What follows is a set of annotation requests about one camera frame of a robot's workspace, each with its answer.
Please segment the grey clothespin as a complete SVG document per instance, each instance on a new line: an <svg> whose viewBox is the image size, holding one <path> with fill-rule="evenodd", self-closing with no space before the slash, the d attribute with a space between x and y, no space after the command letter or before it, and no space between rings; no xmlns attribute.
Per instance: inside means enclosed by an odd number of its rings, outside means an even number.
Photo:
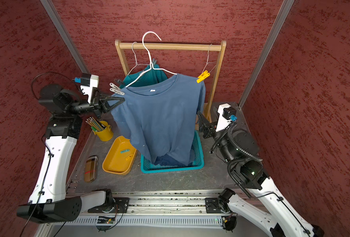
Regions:
<svg viewBox="0 0 350 237"><path fill-rule="evenodd" d="M114 83L110 83L110 92L112 92L113 94L117 94L117 95L125 95L125 93L121 90L120 87L118 87L117 85L115 85Z"/></svg>

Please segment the grey-blue t-shirt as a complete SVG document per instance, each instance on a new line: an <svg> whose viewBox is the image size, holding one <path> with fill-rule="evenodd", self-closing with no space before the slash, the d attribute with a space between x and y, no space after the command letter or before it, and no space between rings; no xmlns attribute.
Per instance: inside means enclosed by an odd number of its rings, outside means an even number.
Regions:
<svg viewBox="0 0 350 237"><path fill-rule="evenodd" d="M111 111L120 133L152 164L171 156L182 166L195 155L192 143L198 111L203 111L204 82L182 74L145 87L123 88L125 101Z"/></svg>

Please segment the yellow clothespin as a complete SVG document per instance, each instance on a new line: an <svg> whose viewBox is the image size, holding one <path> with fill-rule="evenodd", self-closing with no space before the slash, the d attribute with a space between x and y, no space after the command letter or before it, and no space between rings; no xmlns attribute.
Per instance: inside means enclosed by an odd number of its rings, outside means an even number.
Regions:
<svg viewBox="0 0 350 237"><path fill-rule="evenodd" d="M135 156L134 154L130 154L129 156L127 156L127 157L125 158L125 160L126 160L126 161L129 161L129 160L133 159L134 156Z"/></svg>
<svg viewBox="0 0 350 237"><path fill-rule="evenodd" d="M198 76L197 78L197 83L201 83L202 81L204 81L206 78L208 78L210 76L210 73L205 70L200 76Z"/></svg>

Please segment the navy blue t-shirt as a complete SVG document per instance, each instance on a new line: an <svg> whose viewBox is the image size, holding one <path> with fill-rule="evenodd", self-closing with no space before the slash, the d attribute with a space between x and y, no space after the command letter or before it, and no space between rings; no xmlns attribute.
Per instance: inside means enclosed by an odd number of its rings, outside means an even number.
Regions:
<svg viewBox="0 0 350 237"><path fill-rule="evenodd" d="M182 166L177 160L172 158L171 156L164 155L161 157L157 157L154 165L156 166Z"/></svg>

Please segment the grey clothespin on teal shoulder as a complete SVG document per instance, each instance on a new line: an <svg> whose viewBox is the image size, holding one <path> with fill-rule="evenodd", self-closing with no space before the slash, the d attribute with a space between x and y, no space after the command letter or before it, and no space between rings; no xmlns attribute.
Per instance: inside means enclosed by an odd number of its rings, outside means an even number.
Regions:
<svg viewBox="0 0 350 237"><path fill-rule="evenodd" d="M119 84L120 86L124 86L125 85L125 83L121 79L115 79L114 82L116 84Z"/></svg>

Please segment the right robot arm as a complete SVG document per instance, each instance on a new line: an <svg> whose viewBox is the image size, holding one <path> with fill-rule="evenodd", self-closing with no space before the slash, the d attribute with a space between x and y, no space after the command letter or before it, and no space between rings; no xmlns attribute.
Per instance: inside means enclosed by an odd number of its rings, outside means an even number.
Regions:
<svg viewBox="0 0 350 237"><path fill-rule="evenodd" d="M217 122L209 122L198 112L199 130L204 138L213 138L210 153L219 149L227 165L227 173L234 184L248 197L257 198L266 211L248 203L232 189L224 189L217 198L206 199L206 209L226 213L222 227L227 231L235 228L238 216L244 217L269 237L322 237L325 232L310 224L298 214L281 194L273 179L265 170L257 155L258 146L248 131L238 128L235 109L224 109L220 119L228 124L217 131Z"/></svg>

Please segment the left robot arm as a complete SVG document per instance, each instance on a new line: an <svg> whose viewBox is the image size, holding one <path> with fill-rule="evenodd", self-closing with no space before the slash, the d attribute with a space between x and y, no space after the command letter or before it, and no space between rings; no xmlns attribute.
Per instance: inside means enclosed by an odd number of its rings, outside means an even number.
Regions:
<svg viewBox="0 0 350 237"><path fill-rule="evenodd" d="M42 137L46 148L36 186L28 203L20 205L17 217L38 224L71 222L80 213L96 208L104 213L120 210L109 189L92 191L86 195L67 198L66 179L69 163L82 126L82 115L100 117L122 104L122 97L91 90L90 102L58 84L49 84L40 91L38 102L51 114Z"/></svg>

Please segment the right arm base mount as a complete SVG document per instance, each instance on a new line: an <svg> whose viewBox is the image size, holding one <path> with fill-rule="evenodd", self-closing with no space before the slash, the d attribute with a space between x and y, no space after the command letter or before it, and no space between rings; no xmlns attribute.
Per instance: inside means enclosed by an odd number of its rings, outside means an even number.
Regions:
<svg viewBox="0 0 350 237"><path fill-rule="evenodd" d="M229 200L225 200L217 197L205 198L205 208L208 214L232 214L233 212L228 207Z"/></svg>

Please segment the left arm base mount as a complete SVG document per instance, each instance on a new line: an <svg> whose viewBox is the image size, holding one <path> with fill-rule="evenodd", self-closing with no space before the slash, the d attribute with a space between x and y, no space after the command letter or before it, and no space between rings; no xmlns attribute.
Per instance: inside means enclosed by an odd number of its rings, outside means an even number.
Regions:
<svg viewBox="0 0 350 237"><path fill-rule="evenodd" d="M101 214L116 214L126 213L129 206L130 199L127 197L113 198L111 203L103 204L100 206L88 209L88 213L101 213Z"/></svg>

